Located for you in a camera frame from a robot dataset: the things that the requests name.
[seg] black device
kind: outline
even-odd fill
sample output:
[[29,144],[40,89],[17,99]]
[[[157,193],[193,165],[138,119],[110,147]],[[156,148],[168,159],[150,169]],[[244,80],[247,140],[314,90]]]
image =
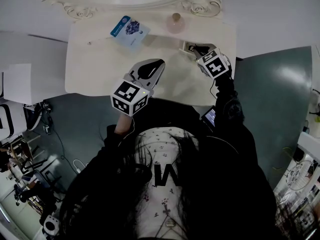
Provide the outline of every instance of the black device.
[[212,106],[204,115],[201,117],[201,119],[206,123],[206,125],[214,131],[215,129],[215,118],[216,118],[216,107]]

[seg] person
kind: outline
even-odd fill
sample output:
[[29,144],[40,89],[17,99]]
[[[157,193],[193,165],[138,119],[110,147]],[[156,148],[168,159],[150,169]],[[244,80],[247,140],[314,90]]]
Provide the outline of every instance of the person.
[[215,129],[193,107],[150,98],[107,127],[104,147],[60,209],[66,239],[286,239],[228,74],[215,85]]

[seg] long black hair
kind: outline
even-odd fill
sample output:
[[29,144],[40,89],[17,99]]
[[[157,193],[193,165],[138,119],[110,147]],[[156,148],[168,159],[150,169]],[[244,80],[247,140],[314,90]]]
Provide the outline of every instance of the long black hair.
[[[184,239],[290,239],[276,226],[276,199],[258,164],[217,137],[172,137],[178,145],[174,163]],[[67,191],[60,235],[137,239],[137,217],[152,165],[142,136],[127,138],[108,152],[102,148]]]

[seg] floor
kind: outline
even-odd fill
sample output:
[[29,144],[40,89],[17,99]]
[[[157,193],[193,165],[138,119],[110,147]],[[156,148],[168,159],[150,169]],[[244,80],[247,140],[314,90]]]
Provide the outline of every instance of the floor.
[[[244,111],[244,124],[254,136],[258,163],[274,188],[283,173],[273,167],[288,166],[290,159],[282,148],[295,149],[308,112],[311,49],[302,47],[246,58],[236,68],[234,84]],[[89,163],[103,146],[106,127],[117,122],[118,113],[111,107],[110,97],[67,94],[49,102],[54,129],[72,168],[75,169],[74,159]],[[208,108],[197,110],[204,113]],[[38,145],[46,150],[43,157],[56,159],[49,169],[55,176],[62,176],[60,183],[66,189],[76,173],[66,160],[60,159],[63,153],[58,136],[54,132],[46,135],[42,127],[40,122],[35,129],[41,134]],[[83,167],[78,161],[76,166]]]

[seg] blue card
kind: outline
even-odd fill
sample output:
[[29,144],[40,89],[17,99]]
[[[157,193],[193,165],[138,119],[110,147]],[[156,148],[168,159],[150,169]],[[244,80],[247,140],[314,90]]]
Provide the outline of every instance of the blue card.
[[110,34],[120,45],[135,50],[141,46],[142,40],[149,32],[150,28],[129,16],[124,16]]

